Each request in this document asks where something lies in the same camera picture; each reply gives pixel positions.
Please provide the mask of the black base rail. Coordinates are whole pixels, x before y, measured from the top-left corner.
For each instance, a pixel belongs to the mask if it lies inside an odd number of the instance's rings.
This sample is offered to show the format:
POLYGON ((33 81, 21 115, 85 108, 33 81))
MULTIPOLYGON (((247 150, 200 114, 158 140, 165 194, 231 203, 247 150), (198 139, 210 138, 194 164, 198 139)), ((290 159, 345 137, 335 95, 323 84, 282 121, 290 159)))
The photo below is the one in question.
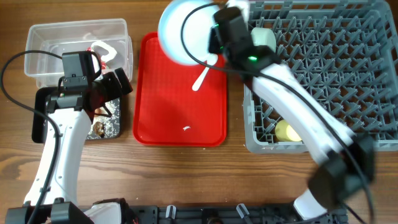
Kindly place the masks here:
POLYGON ((291 203, 267 204, 250 207, 239 204, 234 207, 166 207, 131 206, 123 223, 136 224, 348 224, 347 211, 339 208, 318 218, 304 220, 295 212, 291 203))

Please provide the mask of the light blue plate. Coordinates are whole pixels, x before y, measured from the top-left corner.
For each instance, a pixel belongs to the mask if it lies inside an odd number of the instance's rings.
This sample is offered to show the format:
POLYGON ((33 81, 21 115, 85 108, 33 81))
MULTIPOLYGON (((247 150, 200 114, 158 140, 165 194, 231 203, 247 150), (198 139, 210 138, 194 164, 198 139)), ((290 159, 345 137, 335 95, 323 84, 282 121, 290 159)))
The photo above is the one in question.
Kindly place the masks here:
POLYGON ((166 56, 175 63, 197 64, 184 48, 198 60, 207 60, 210 32, 215 25, 213 15, 219 7, 208 6, 191 16, 188 14, 209 3, 207 0, 175 0, 165 8, 158 25, 158 39, 166 56))

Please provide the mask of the spilled rice pile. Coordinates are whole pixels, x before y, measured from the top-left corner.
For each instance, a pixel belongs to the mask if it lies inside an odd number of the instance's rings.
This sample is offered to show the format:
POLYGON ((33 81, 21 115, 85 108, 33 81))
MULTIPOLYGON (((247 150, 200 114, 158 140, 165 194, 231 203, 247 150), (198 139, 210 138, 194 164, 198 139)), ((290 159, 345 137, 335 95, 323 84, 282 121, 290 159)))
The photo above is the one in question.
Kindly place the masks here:
POLYGON ((108 111, 111 113, 111 117, 95 116, 93 124, 91 125, 90 132, 87 135, 87 140, 103 140, 117 138, 121 132, 121 100, 115 99, 105 104, 108 111), (97 136, 93 132, 93 125, 97 122, 102 122, 105 126, 105 136, 103 138, 97 136))

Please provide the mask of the dark food scrap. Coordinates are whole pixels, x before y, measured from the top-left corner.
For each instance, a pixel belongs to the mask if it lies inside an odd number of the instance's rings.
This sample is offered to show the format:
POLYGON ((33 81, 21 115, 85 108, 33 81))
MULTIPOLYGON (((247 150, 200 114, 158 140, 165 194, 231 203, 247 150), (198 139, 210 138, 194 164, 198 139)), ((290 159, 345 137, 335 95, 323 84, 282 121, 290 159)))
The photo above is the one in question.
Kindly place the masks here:
POLYGON ((93 125, 93 132, 103 138, 105 136, 105 126, 102 122, 97 121, 94 125, 93 125))

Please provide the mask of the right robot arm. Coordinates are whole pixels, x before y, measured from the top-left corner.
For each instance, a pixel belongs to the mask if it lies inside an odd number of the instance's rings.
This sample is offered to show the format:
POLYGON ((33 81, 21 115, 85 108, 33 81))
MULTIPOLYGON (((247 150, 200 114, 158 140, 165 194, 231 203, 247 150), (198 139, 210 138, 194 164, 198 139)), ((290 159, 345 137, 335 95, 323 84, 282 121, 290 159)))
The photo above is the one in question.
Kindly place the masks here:
POLYGON ((301 86, 275 50, 256 45, 238 7, 225 7, 213 18, 213 40, 233 71, 242 75, 251 91, 291 125, 318 164, 308 181, 308 189, 294 200, 296 213, 303 220, 313 220, 364 190, 369 221, 374 223, 369 189, 375 175, 372 137, 356 135, 335 119, 301 86))

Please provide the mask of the clear plastic bin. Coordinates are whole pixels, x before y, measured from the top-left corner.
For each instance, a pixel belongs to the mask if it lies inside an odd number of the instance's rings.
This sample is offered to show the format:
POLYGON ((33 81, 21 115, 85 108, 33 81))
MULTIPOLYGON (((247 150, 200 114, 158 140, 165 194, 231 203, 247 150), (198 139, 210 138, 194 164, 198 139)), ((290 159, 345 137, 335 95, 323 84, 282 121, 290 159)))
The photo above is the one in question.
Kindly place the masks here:
MULTIPOLYGON (((132 41, 124 19, 37 24, 29 29, 26 50, 42 50, 56 55, 87 50, 93 42, 101 40, 116 49, 116 57, 107 62, 103 73, 122 67, 129 80, 133 74, 132 41)), ((27 54, 24 72, 36 80, 38 88, 56 86, 63 76, 60 59, 45 54, 27 54)))

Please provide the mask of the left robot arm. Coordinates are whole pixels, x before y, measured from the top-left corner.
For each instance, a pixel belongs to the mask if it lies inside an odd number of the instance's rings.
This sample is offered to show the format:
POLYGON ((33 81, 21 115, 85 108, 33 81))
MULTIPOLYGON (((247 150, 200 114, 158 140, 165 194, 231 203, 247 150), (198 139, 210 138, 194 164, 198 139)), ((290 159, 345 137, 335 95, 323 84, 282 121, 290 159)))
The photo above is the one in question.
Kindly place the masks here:
POLYGON ((39 169, 21 207, 10 208, 6 223, 132 223, 134 212, 123 198, 100 200, 82 211, 76 187, 81 154, 95 110, 132 92, 122 68, 82 82, 67 77, 45 97, 47 130, 39 169))

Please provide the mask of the white plastic spoon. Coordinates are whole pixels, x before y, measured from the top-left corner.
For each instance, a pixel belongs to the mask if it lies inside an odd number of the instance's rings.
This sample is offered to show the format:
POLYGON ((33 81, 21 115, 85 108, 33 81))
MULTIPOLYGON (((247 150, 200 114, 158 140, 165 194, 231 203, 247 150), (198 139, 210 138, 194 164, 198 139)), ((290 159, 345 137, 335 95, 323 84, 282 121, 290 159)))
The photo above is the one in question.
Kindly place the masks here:
MULTIPOLYGON (((206 60, 206 64, 209 66, 214 66, 218 61, 218 56, 217 54, 209 54, 207 60, 206 60)), ((200 76, 197 78, 197 80, 194 82, 194 84, 192 85, 192 90, 193 91, 198 91, 209 71, 209 67, 205 67, 205 69, 202 71, 202 73, 200 74, 200 76)))

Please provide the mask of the red snack wrapper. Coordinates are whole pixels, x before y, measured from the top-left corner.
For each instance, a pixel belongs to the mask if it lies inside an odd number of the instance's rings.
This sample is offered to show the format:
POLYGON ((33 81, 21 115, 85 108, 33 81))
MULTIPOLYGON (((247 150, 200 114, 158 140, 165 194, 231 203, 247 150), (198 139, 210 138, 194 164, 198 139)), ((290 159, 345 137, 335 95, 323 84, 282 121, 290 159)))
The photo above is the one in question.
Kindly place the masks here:
POLYGON ((107 61, 109 51, 100 46, 88 47, 86 51, 93 52, 96 56, 101 60, 101 69, 105 70, 108 69, 107 61))

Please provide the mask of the grey dishwasher rack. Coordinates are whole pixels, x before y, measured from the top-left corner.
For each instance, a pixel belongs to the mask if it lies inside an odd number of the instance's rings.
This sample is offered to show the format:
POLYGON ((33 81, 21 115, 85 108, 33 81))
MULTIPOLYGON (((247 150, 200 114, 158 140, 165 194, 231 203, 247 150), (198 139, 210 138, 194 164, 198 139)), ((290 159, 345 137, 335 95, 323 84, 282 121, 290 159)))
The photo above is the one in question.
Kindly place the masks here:
POLYGON ((397 150, 397 31, 386 1, 252 1, 297 81, 340 122, 397 150))

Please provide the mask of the yellow plastic cup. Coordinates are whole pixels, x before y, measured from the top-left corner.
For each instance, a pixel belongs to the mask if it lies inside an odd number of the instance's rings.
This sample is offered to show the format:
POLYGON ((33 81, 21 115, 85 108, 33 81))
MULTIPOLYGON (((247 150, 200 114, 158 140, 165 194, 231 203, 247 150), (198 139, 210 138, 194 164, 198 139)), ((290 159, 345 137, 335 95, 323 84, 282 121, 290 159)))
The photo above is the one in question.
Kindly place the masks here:
POLYGON ((293 127, 284 119, 275 126, 275 135, 279 141, 299 142, 302 140, 293 127))

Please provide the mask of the black tray bin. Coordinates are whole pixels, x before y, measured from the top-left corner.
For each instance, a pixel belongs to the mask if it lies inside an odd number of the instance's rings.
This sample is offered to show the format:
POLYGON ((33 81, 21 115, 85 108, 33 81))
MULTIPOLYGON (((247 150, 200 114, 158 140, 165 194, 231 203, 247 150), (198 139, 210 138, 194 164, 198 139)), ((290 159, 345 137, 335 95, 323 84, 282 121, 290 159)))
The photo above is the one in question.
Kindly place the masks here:
MULTIPOLYGON (((35 95, 35 109, 45 112, 45 99, 51 93, 57 90, 57 87, 40 88, 35 95)), ((34 115, 32 124, 32 140, 35 143, 44 143, 47 134, 47 122, 39 115, 34 115)))

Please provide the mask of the green bowl with rice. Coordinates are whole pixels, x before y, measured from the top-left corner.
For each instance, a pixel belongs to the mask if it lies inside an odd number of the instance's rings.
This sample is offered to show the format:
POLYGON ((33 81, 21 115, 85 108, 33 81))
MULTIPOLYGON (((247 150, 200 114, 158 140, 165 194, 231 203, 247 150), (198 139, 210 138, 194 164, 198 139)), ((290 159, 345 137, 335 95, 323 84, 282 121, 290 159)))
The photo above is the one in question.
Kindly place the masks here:
POLYGON ((271 29, 255 27, 251 31, 251 36, 255 46, 265 45, 268 46, 273 52, 276 52, 276 38, 271 29))

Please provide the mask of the red serving tray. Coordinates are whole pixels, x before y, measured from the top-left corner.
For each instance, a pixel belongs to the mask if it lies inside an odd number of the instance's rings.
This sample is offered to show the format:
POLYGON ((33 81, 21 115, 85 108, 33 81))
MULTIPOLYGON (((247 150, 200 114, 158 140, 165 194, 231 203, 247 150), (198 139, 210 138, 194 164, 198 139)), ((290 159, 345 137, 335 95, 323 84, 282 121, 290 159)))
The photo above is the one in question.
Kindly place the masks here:
POLYGON ((228 83, 209 70, 198 91, 192 85, 203 66, 183 66, 162 51, 157 33, 144 36, 137 72, 132 133, 143 145, 219 146, 227 135, 228 83))

